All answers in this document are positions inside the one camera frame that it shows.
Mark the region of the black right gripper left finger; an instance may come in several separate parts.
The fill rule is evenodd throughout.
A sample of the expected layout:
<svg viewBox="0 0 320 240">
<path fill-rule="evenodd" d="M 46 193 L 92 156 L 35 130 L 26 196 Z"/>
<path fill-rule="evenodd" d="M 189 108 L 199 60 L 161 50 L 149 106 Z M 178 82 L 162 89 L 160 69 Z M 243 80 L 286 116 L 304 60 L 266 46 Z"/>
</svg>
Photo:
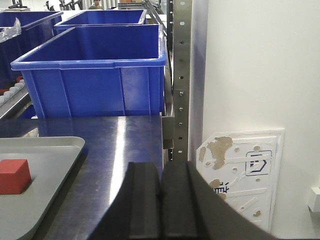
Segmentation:
<svg viewBox="0 0 320 240">
<path fill-rule="evenodd" d="M 152 162 L 130 162 L 122 185 L 89 240 L 158 240 L 160 181 Z"/>
</svg>

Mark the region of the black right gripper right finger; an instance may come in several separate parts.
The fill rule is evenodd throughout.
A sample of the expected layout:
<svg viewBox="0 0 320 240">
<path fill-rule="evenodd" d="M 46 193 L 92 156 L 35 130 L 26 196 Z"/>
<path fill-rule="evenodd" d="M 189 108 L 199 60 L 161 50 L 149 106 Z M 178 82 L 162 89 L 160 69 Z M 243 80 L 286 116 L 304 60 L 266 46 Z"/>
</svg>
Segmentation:
<svg viewBox="0 0 320 240">
<path fill-rule="evenodd" d="M 164 240 L 273 240 L 218 196 L 190 161 L 168 162 L 161 178 Z"/>
</svg>

